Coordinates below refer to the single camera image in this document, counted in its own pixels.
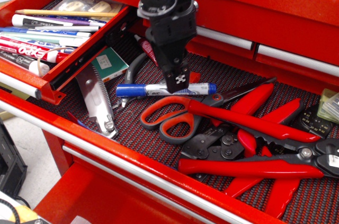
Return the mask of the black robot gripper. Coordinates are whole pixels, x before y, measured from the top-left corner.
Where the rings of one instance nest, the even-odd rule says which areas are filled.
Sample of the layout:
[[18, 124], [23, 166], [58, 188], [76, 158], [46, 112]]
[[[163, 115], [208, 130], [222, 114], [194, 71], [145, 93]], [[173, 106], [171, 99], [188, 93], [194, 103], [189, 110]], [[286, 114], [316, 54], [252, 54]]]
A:
[[197, 34], [195, 0], [170, 0], [161, 7], [138, 4], [138, 14], [149, 20], [146, 38], [152, 44], [170, 93], [188, 88], [187, 43]]

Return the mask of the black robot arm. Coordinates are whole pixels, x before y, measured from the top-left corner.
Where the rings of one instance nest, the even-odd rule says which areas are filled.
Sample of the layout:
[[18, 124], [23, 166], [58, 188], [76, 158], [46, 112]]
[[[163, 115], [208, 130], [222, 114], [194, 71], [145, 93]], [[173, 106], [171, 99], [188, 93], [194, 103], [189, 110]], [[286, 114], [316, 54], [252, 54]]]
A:
[[188, 88], [190, 70], [186, 45], [196, 36], [195, 0], [140, 0], [138, 12], [149, 19], [150, 42], [167, 89], [174, 93]]

